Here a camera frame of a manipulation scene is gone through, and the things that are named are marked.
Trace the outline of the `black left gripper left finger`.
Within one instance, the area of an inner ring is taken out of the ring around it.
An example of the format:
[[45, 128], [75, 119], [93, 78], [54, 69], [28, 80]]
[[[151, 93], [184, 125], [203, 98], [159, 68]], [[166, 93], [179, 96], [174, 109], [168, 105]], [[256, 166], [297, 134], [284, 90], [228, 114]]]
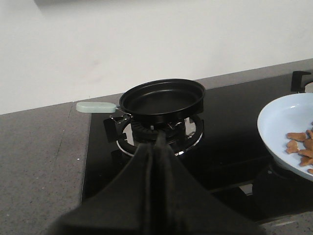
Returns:
[[49, 235], [150, 235], [153, 148], [141, 144], [103, 190], [57, 219]]

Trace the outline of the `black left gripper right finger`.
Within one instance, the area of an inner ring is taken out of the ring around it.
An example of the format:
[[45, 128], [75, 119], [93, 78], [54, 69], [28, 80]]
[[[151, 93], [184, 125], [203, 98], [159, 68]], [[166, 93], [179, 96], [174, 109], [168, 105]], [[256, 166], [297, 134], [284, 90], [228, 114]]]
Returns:
[[160, 235], [263, 235], [255, 222], [216, 199], [198, 183], [159, 132], [154, 145]]

